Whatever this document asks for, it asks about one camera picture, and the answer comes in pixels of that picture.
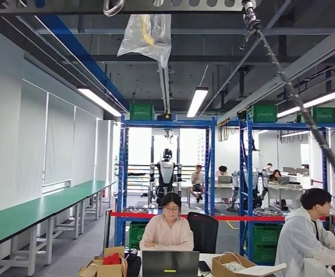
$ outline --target laptop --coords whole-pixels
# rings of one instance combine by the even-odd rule
[[[143,277],[197,277],[198,251],[142,251]]]
[[[277,177],[277,180],[280,184],[290,184],[290,177]]]
[[[219,176],[218,183],[219,184],[231,184],[231,176]]]

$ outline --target blue beam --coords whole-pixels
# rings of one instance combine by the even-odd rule
[[[125,100],[119,90],[116,88],[104,72],[101,69],[95,60],[94,60],[87,50],[86,50],[78,39],[65,23],[64,23],[58,16],[45,15],[38,16],[38,18],[45,24],[48,29],[53,33],[55,33],[57,29],[62,29],[63,33],[57,34],[56,37],[61,43],[65,45],[71,53],[77,57],[86,68],[97,78],[101,84],[107,88],[107,91],[111,93],[116,101],[123,106],[126,110],[129,110],[129,104]]]

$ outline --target glasses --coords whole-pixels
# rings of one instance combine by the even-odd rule
[[[178,212],[178,211],[178,207],[174,207],[174,208],[165,207],[164,209],[166,210],[166,212]]]

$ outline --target cardboard box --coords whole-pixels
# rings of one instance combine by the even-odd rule
[[[231,263],[232,261],[236,261],[237,263],[238,260],[240,261],[240,263],[246,267],[254,267],[256,264],[254,264],[249,260],[247,260],[246,258],[242,257],[239,254],[225,254],[222,256],[215,257],[212,258],[212,275],[215,277],[244,277],[248,275],[243,275],[243,274],[237,274],[231,272],[228,270],[228,268],[223,266],[223,264]]]
[[[128,263],[124,258],[124,247],[111,247],[104,250],[104,257],[119,253],[121,264],[104,265],[101,257],[95,257],[86,267],[81,268],[78,277],[126,277]]]

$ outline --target green workbench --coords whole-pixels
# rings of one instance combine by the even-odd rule
[[[30,229],[32,234],[30,234],[31,250],[30,251],[31,254],[30,254],[29,258],[30,265],[28,265],[28,275],[31,276],[33,274],[35,255],[36,253],[36,251],[34,250],[36,246],[32,247],[32,245],[36,245],[34,239],[36,239],[36,227],[38,224],[47,219],[51,219],[48,221],[51,222],[52,225],[50,229],[53,230],[53,219],[55,215],[75,206],[76,213],[78,216],[78,207],[79,205],[82,206],[82,200],[95,194],[101,197],[101,191],[107,187],[108,187],[108,185],[104,181],[89,181],[71,188],[65,188],[57,193],[2,210],[0,211],[0,244],[8,241],[8,239],[16,238],[20,233]],[[51,240],[49,247],[51,248],[51,253],[49,253],[49,255],[51,256]],[[15,266],[14,261],[12,261],[10,266]]]

